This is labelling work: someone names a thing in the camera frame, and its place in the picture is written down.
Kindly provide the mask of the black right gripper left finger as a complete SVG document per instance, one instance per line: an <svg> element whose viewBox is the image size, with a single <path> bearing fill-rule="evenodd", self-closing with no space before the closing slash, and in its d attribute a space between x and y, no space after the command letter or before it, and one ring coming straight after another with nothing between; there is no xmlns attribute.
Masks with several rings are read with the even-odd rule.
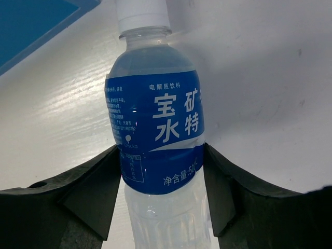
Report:
<svg viewBox="0 0 332 249"><path fill-rule="evenodd" d="M1 248L101 248L121 173L111 147L27 188L1 191Z"/></svg>

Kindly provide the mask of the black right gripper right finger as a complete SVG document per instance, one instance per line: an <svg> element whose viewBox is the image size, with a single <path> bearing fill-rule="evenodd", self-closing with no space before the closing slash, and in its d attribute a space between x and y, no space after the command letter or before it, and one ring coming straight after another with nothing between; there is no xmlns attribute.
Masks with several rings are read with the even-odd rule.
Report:
<svg viewBox="0 0 332 249"><path fill-rule="evenodd" d="M220 248L331 248L331 187L294 192L204 146L204 178Z"/></svg>

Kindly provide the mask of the blue label bottle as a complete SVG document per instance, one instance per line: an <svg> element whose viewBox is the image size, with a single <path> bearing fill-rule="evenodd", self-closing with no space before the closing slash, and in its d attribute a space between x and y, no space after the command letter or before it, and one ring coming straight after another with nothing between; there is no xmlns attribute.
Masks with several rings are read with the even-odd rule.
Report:
<svg viewBox="0 0 332 249"><path fill-rule="evenodd" d="M165 1L116 1L126 50L105 98L136 248L210 248L204 115L192 62L168 44Z"/></svg>

